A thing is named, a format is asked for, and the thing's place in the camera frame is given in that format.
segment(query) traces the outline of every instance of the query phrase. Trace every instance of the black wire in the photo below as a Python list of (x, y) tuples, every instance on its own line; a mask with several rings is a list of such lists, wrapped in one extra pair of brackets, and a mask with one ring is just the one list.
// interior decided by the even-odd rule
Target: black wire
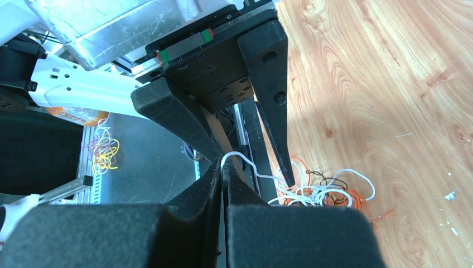
[[(332, 185), (335, 185), (335, 186), (338, 186), (338, 187), (342, 188), (343, 191), (348, 190), (348, 184), (346, 182), (340, 180), (340, 179), (326, 177), (326, 176), (324, 176), (323, 173), (321, 173), (319, 171), (306, 170), (306, 174), (314, 174), (316, 176), (322, 177), (322, 180), (319, 183), (320, 186), (326, 186), (326, 185), (329, 184), (328, 180), (330, 180), (330, 181), (334, 180), (334, 181), (338, 181), (341, 184), (332, 183)], [(334, 199), (334, 197), (329, 195), (328, 193), (325, 194), (325, 196), (330, 197), (335, 205), (343, 204), (347, 200), (346, 196), (343, 196), (341, 199)]]

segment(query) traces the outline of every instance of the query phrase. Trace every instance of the tangled cable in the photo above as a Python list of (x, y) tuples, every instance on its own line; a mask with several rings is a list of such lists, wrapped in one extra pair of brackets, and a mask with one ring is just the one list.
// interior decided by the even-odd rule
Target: tangled cable
[(94, 131), (94, 139), (89, 143), (92, 153), (92, 174), (103, 175), (109, 169), (116, 169), (113, 166), (117, 159), (115, 155), (120, 150), (120, 142), (116, 138), (112, 138), (110, 127), (105, 127), (108, 118), (99, 120)]
[[(302, 182), (304, 178), (303, 172), (301, 168), (299, 167), (299, 165), (295, 161), (291, 160), (291, 165), (296, 167), (299, 173), (300, 180), (301, 180), (301, 186), (297, 188), (295, 191), (292, 191), (291, 189), (285, 189), (287, 188), (286, 182), (282, 178), (280, 178), (281, 176), (280, 169), (277, 170), (276, 176), (258, 174), (256, 165), (239, 152), (229, 152), (222, 158), (222, 161), (220, 163), (220, 172), (222, 172), (225, 162), (227, 161), (228, 157), (232, 155), (240, 156), (245, 162), (251, 165), (257, 177), (273, 179), (275, 181), (276, 188), (284, 195), (270, 200), (268, 204), (272, 204), (276, 201), (284, 200), (283, 204), (287, 206), (296, 205), (299, 202), (300, 204), (304, 206), (315, 206), (315, 207), (336, 206), (336, 207), (349, 207), (349, 208), (352, 207), (365, 213), (368, 210), (368, 201), (372, 200), (376, 195), (376, 189), (373, 183), (371, 182), (371, 180), (356, 170), (342, 169), (338, 171), (337, 173), (335, 173), (333, 178), (327, 178), (321, 172), (309, 170), (306, 163), (297, 156), (293, 156), (292, 158), (298, 160), (304, 165), (304, 167), (306, 168), (306, 174), (308, 175), (308, 179), (307, 179), (306, 186), (303, 186), (303, 182)], [(347, 183), (338, 178), (341, 174), (346, 173), (346, 172), (353, 173), (361, 177), (362, 179), (364, 179), (366, 182), (368, 182), (373, 192), (371, 196), (368, 198), (365, 198), (361, 194), (359, 194), (355, 189), (349, 189)], [(316, 175), (323, 178), (320, 181), (320, 185), (318, 186), (310, 185), (311, 175)], [(385, 215), (380, 216), (379, 218), (372, 219), (371, 224), (373, 228), (374, 229), (377, 228), (375, 224), (376, 221), (384, 219), (386, 216), (388, 216), (389, 214), (393, 212), (394, 210), (390, 210)]]

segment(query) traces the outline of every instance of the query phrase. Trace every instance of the wooden floor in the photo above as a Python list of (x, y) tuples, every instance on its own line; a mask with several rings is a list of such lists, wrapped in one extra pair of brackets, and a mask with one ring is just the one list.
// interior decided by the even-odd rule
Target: wooden floor
[(376, 231), (389, 267), (473, 267), (473, 1), (277, 8), (289, 37), (289, 153), (372, 179), (369, 216), (395, 209)]

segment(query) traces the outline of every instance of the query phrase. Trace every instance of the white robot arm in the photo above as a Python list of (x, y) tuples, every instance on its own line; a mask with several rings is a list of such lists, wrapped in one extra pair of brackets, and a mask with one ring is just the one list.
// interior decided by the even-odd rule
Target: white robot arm
[(130, 94), (142, 84), (133, 77), (85, 71), (78, 64), (56, 55), (38, 59), (31, 80), (38, 82), (30, 92), (43, 107), (81, 107), (142, 117), (133, 107)]

